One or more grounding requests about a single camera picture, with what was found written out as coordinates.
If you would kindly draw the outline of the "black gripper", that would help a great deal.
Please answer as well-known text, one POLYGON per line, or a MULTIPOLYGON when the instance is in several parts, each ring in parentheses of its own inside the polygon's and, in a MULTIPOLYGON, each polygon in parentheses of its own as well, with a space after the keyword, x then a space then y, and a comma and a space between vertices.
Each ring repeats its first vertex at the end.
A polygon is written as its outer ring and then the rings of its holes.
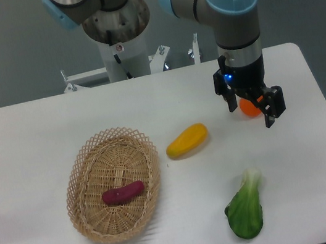
POLYGON ((264 114, 265 126, 271 128, 286 106, 282 88, 264 83, 263 55, 242 67, 228 66, 225 61, 224 55, 218 58, 220 69, 213 75, 216 95, 223 97, 230 112, 237 109, 236 95, 254 103, 264 114))

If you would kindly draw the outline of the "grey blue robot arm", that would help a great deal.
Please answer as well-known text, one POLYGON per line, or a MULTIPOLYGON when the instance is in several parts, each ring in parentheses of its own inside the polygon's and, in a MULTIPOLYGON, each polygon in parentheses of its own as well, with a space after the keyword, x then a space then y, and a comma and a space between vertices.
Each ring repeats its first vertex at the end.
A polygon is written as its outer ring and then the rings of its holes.
MULTIPOLYGON (((260 109, 266 127, 285 111, 279 86, 264 83, 264 63, 257 11, 258 0, 158 0, 175 18, 211 27, 217 45, 219 69, 215 93, 229 110, 243 98, 260 109)), ((149 73, 141 53, 142 34, 150 12, 143 0, 42 0, 48 13, 64 28, 81 26, 101 47, 109 79, 118 82, 149 73)))

